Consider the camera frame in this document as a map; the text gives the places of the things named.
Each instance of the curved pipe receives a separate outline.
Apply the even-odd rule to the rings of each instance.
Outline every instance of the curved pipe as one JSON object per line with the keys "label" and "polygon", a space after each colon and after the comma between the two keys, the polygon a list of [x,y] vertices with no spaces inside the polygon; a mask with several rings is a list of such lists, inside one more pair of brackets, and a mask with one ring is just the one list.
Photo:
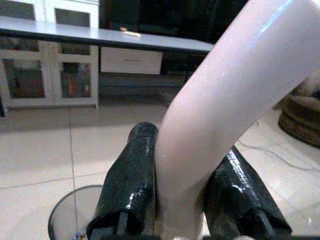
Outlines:
{"label": "curved pipe", "polygon": [[178,93],[155,164],[156,233],[196,239],[203,189],[236,140],[320,67],[319,0],[250,0]]}

